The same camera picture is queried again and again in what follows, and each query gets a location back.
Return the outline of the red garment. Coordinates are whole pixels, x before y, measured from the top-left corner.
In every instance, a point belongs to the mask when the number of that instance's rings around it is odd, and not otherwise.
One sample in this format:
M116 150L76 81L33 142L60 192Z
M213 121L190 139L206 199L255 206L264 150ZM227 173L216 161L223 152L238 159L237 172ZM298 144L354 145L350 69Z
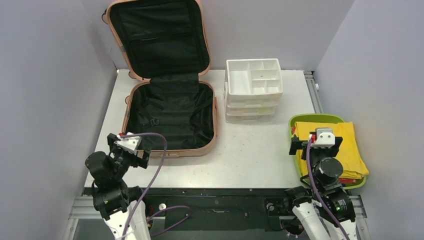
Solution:
M357 179L354 179L354 178L343 178L343 177L340 177L338 180L343 185L352 185L352 184L356 184L357 183Z

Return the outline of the pink hard-shell suitcase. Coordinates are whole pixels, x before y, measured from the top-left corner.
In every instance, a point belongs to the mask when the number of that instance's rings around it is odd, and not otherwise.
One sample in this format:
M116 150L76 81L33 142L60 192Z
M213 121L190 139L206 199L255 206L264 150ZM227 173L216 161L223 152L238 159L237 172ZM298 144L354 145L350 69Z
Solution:
M201 79L211 68L199 0L117 0L107 23L129 70L138 80L126 99L123 133L148 133L138 152L160 157L207 154L218 136L213 86Z

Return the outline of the white drawer organizer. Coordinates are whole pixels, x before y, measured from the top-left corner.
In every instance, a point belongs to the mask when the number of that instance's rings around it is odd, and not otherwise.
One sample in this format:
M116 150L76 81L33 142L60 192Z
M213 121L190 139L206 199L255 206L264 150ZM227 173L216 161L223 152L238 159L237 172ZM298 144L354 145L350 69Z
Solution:
M277 58L228 59L225 68L225 121L263 123L274 117L283 95Z

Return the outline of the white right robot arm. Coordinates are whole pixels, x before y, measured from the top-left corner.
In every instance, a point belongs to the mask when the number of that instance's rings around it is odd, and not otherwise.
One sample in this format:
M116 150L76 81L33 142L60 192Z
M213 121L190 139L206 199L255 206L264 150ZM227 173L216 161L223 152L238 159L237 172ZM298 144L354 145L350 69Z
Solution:
M284 192L283 209L294 214L311 240L356 240L356 213L339 178L342 164L336 159L343 142L333 133L311 132L308 140L295 134L289 154L302 151L309 188L297 186Z

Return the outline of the yellow packet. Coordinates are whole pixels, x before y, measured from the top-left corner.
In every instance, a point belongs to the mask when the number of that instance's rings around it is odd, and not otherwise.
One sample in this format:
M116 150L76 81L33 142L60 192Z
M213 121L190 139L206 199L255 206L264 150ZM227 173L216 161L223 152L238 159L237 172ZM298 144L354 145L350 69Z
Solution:
M359 180L369 175L369 170L363 162L358 149L352 122L318 123L297 121L294 123L294 127L294 133L300 140L307 140L310 132L314 132L316 128L331 128L336 137L343 138L339 152L335 157L343 166L341 177Z

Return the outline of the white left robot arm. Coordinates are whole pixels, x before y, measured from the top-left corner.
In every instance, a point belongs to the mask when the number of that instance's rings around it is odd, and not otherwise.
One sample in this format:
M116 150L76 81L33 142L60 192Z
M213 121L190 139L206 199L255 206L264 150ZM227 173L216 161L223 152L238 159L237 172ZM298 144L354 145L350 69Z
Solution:
M93 177L93 206L116 240L149 240L146 212L149 201L139 186L128 187L123 177L131 167L147 168L150 151L138 156L141 136L107 136L109 153L96 151L85 160Z

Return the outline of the green plastic tray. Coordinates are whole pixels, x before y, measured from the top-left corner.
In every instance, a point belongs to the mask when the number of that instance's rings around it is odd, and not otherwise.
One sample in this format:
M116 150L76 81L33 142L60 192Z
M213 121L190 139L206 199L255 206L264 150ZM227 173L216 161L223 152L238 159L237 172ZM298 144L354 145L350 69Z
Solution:
M332 114L324 113L311 113L311 114L300 114L295 115L289 120L289 135L292 137L295 134L295 122L312 122L312 123L344 123L341 117ZM356 184L343 184L346 190L352 190L362 187L366 180L367 176L364 176L361 179L357 179Z

